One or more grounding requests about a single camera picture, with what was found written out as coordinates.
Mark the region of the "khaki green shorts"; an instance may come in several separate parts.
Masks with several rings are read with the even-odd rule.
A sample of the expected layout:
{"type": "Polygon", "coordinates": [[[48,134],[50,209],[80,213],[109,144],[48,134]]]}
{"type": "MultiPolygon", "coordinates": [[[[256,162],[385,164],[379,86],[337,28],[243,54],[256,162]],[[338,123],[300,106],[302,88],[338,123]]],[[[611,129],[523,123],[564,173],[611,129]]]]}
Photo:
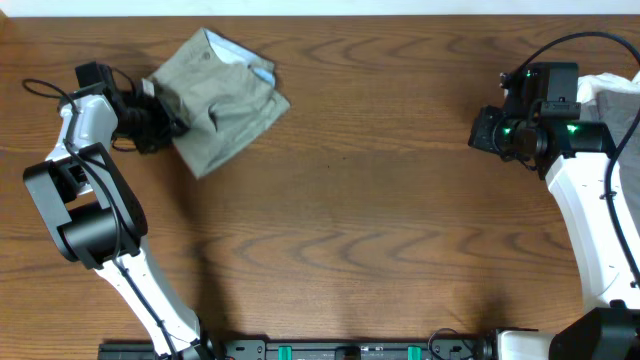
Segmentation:
{"type": "Polygon", "coordinates": [[[196,178],[241,152],[290,108],[276,89],[273,62],[206,28],[148,80],[186,124],[172,142],[196,178]]]}

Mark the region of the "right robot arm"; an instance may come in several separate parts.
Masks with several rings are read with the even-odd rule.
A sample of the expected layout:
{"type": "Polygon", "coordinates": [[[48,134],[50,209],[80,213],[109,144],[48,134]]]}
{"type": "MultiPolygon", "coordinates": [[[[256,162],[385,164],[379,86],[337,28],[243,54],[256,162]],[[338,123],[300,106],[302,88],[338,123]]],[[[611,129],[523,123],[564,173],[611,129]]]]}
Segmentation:
{"type": "Polygon", "coordinates": [[[578,265],[583,315],[557,334],[496,330],[477,359],[636,359],[639,356],[639,235],[603,122],[576,114],[535,120],[487,106],[469,146],[506,161],[532,161],[556,201],[578,265]]]}

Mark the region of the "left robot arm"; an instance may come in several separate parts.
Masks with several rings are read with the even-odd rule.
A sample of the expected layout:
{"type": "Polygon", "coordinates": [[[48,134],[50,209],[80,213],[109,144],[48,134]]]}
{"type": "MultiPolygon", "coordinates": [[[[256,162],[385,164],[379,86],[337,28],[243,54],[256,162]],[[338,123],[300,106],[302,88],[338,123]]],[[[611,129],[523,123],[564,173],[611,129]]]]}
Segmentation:
{"type": "Polygon", "coordinates": [[[106,280],[148,332],[155,359],[212,359],[215,347],[153,259],[142,207],[108,147],[124,121],[116,86],[55,89],[62,127],[23,182],[60,254],[106,280]]]}

